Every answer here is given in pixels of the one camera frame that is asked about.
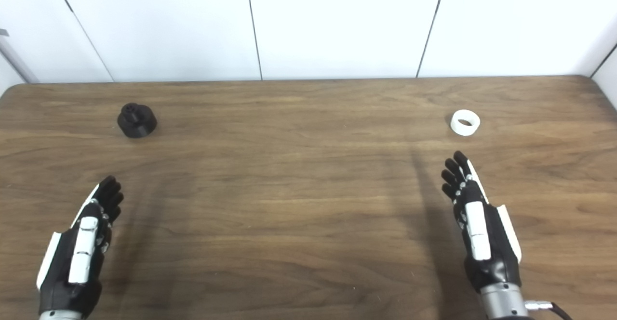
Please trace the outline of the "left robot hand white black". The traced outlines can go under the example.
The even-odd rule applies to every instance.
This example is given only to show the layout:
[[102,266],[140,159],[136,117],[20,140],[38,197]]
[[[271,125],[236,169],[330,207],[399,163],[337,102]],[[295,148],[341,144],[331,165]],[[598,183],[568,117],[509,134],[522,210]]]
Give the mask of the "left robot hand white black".
[[37,274],[41,320],[85,320],[102,293],[101,271],[124,196],[112,175],[84,200],[69,228],[54,232]]

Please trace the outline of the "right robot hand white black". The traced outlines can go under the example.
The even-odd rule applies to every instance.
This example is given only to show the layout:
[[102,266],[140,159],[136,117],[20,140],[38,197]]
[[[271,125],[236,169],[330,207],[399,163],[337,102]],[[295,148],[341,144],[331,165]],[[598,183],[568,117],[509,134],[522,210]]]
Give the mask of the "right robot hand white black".
[[467,252],[464,268],[476,292],[494,283],[522,285],[522,248],[506,206],[488,200],[471,160],[461,151],[445,160],[443,193],[453,205]]

